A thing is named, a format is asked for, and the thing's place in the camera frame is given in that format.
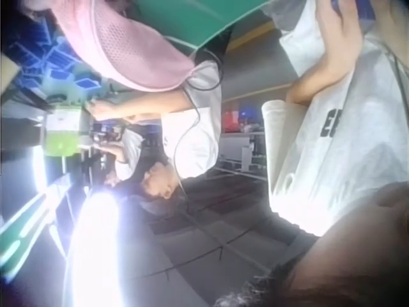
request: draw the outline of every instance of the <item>ear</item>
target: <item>ear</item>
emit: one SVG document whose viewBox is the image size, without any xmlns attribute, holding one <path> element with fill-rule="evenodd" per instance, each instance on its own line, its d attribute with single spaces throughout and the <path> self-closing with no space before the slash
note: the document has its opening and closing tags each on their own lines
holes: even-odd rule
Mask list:
<svg viewBox="0 0 409 307">
<path fill-rule="evenodd" d="M 165 193 L 162 195 L 164 199 L 168 200 L 173 194 L 173 189 L 171 187 L 171 185 L 168 185 L 166 187 L 166 191 Z"/>
</svg>

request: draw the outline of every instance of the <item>pink hat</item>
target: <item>pink hat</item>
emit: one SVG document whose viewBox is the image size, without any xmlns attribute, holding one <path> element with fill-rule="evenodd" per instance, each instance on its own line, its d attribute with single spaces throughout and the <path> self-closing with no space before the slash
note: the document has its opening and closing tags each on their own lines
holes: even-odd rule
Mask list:
<svg viewBox="0 0 409 307">
<path fill-rule="evenodd" d="M 167 91 L 194 69 L 156 30 L 124 18 L 104 0 L 45 1 L 76 53 L 104 77 L 139 91 Z"/>
</svg>

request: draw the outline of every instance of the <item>yellow stripe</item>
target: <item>yellow stripe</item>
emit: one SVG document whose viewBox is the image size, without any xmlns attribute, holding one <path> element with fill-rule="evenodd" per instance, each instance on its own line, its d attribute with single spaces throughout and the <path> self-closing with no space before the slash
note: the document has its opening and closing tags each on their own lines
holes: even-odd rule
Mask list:
<svg viewBox="0 0 409 307">
<path fill-rule="evenodd" d="M 231 52 L 232 50 L 235 50 L 242 45 L 245 45 L 246 43 L 250 42 L 251 40 L 264 35 L 268 32 L 271 32 L 275 29 L 274 23 L 272 21 L 266 22 L 265 24 L 262 24 L 261 26 L 258 26 L 256 29 L 253 29 L 249 31 L 248 33 L 244 34 L 243 36 L 233 40 L 232 42 L 229 43 L 227 52 Z"/>
<path fill-rule="evenodd" d="M 247 93 L 247 94 L 243 94 L 243 95 L 240 95 L 240 96 L 237 96 L 237 97 L 228 98 L 224 102 L 231 102 L 231 101 L 241 99 L 241 98 L 256 96 L 256 95 L 259 95 L 259 94 L 268 93 L 269 91 L 281 90 L 283 88 L 289 88 L 290 86 L 291 86 L 291 83 L 288 83 L 288 84 L 273 86 L 271 88 L 264 88 L 264 89 L 258 90 L 258 91 L 251 91 L 250 93 Z"/>
</svg>

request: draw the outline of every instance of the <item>bright light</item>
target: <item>bright light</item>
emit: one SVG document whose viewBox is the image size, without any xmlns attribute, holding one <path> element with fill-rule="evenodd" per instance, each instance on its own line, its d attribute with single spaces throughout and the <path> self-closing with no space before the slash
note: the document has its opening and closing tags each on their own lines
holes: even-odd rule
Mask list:
<svg viewBox="0 0 409 307">
<path fill-rule="evenodd" d="M 88 199 L 73 236 L 74 307 L 121 307 L 116 230 L 118 205 L 107 193 Z"/>
<path fill-rule="evenodd" d="M 33 173 L 37 191 L 40 193 L 47 187 L 47 174 L 45 172 L 44 151 L 41 146 L 33 147 Z"/>
</svg>

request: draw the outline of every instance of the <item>pink mesh cap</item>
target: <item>pink mesh cap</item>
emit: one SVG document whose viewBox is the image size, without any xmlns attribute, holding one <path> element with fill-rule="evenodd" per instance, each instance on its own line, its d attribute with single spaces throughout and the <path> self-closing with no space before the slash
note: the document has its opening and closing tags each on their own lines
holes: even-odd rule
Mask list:
<svg viewBox="0 0 409 307">
<path fill-rule="evenodd" d="M 73 49 L 104 77 L 139 91 L 167 91 L 194 69 L 157 31 L 122 17 L 104 0 L 48 1 Z"/>
</svg>

